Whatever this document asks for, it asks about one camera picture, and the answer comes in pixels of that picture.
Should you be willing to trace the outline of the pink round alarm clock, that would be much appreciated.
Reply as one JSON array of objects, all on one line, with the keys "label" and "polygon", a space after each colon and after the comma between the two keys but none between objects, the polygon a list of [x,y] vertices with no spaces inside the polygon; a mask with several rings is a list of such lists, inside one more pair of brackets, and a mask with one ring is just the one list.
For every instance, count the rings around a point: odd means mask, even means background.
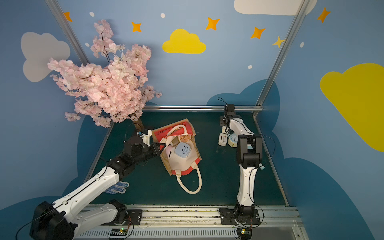
[{"label": "pink round alarm clock", "polygon": [[173,156],[173,154],[175,153],[175,149],[176,148],[174,146],[172,146],[172,145],[168,145],[166,147],[165,151],[166,151],[167,159],[170,159]]}]

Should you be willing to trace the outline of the red burlap canvas bag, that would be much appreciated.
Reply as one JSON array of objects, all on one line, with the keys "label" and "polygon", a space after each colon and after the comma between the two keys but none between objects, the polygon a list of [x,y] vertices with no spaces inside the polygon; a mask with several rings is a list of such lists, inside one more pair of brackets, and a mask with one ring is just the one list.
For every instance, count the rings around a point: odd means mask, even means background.
[{"label": "red burlap canvas bag", "polygon": [[[171,176],[176,176],[181,188],[190,195],[197,194],[203,185],[198,164],[202,160],[196,145],[196,131],[188,119],[155,129],[152,131],[153,142],[165,144],[160,157]],[[199,185],[194,191],[189,190],[181,177],[196,171]]]}]

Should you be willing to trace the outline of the blue twin-bell alarm clock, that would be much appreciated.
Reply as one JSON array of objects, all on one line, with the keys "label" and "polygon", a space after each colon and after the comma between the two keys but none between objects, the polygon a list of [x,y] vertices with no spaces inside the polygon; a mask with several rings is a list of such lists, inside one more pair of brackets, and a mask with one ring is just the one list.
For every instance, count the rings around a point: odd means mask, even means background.
[{"label": "blue twin-bell alarm clock", "polygon": [[238,135],[229,134],[228,135],[228,145],[232,148],[237,148],[238,145]]}]

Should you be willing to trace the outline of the white rectangular alarm clock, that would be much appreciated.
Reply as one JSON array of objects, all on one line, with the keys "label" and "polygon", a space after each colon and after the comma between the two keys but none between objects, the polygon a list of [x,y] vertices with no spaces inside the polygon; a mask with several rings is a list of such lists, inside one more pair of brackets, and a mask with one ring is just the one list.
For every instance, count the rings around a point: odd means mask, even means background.
[{"label": "white rectangular alarm clock", "polygon": [[218,138],[218,145],[219,146],[226,146],[228,141],[228,135],[225,133],[220,133]]}]

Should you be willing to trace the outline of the tall white box clock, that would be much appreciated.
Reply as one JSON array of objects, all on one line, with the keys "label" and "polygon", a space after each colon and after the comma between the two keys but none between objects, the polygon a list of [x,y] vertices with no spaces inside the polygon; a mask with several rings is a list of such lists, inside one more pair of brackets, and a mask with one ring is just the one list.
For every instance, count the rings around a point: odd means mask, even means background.
[{"label": "tall white box clock", "polygon": [[223,134],[228,134],[229,131],[230,131],[230,128],[229,128],[229,127],[227,127],[227,126],[222,126],[222,133],[223,133]]}]

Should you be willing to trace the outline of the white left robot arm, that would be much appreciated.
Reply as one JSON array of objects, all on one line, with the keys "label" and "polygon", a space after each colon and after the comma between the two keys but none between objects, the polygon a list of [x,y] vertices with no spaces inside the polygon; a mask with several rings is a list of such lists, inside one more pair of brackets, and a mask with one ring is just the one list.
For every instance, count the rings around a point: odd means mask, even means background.
[{"label": "white left robot arm", "polygon": [[92,211],[81,211],[105,190],[123,180],[136,164],[159,156],[165,148],[164,143],[147,145],[139,136],[129,138],[121,155],[109,161],[93,178],[51,204],[42,202],[38,205],[30,236],[34,240],[72,240],[103,224],[128,224],[127,208],[116,200]]}]

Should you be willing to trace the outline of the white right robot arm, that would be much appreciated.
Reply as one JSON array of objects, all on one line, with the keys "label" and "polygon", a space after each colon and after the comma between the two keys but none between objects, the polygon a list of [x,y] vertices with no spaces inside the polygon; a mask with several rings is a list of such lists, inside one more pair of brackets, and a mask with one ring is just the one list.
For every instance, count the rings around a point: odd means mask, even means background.
[{"label": "white right robot arm", "polygon": [[255,178],[263,159],[263,139],[253,133],[243,119],[235,113],[233,104],[226,104],[220,125],[238,137],[236,160],[240,167],[240,185],[234,208],[220,208],[222,225],[237,227],[260,224],[254,201]]}]

